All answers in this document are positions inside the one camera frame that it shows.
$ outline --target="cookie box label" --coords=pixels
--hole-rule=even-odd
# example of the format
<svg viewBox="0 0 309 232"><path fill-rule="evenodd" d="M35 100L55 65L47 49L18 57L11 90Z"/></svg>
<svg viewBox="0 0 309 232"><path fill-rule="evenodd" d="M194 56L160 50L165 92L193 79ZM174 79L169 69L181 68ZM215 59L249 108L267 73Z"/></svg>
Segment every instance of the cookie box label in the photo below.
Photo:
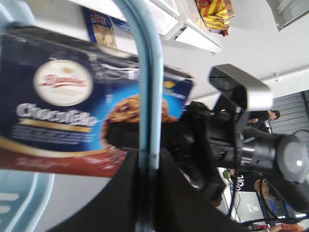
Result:
<svg viewBox="0 0 309 232"><path fill-rule="evenodd" d="M39 28L2 35L0 168L111 176L126 152L109 124L139 122L136 56ZM162 121L176 121L190 77L165 67Z"/></svg>

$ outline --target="white shelf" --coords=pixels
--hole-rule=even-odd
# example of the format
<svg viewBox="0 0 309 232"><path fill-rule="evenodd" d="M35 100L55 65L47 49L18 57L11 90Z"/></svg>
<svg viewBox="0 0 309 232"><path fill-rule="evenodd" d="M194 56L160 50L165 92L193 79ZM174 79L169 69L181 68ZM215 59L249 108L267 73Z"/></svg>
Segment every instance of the white shelf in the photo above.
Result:
<svg viewBox="0 0 309 232"><path fill-rule="evenodd" d="M112 0L69 0L121 20L126 20ZM175 39L213 53L220 53L221 35L205 26L194 0L145 0L163 40Z"/></svg>

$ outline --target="brand logo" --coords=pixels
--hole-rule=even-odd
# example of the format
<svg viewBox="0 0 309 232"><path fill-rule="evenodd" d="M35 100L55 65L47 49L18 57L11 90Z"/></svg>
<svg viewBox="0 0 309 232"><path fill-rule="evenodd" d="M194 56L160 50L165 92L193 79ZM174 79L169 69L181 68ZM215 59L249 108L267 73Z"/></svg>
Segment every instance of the brand logo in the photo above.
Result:
<svg viewBox="0 0 309 232"><path fill-rule="evenodd" d="M70 106L86 100L92 92L93 84L91 74L79 63L55 60L36 71L34 87L46 102Z"/></svg>

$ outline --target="cookie box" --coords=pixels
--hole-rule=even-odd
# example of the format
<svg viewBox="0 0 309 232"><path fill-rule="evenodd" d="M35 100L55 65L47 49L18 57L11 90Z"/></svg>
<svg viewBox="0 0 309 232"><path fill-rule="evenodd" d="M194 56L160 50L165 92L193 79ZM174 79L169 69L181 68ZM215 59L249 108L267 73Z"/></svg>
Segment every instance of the cookie box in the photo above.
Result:
<svg viewBox="0 0 309 232"><path fill-rule="evenodd" d="M126 151L110 122L139 121L138 57L37 27L1 35L0 168L111 177ZM182 114L192 78L165 67L162 120Z"/></svg>

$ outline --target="blue packaging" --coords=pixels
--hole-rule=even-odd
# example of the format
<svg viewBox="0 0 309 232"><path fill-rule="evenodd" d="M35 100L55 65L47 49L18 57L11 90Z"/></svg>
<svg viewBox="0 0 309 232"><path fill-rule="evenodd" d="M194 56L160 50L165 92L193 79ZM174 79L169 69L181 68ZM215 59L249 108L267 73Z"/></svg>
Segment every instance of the blue packaging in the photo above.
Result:
<svg viewBox="0 0 309 232"><path fill-rule="evenodd" d="M112 22L108 15L82 7L91 42L117 48Z"/></svg>
<svg viewBox="0 0 309 232"><path fill-rule="evenodd" d="M138 57L37 27L2 35L0 168L111 177L126 152L109 122L139 121ZM165 67L162 120L181 114L192 78Z"/></svg>

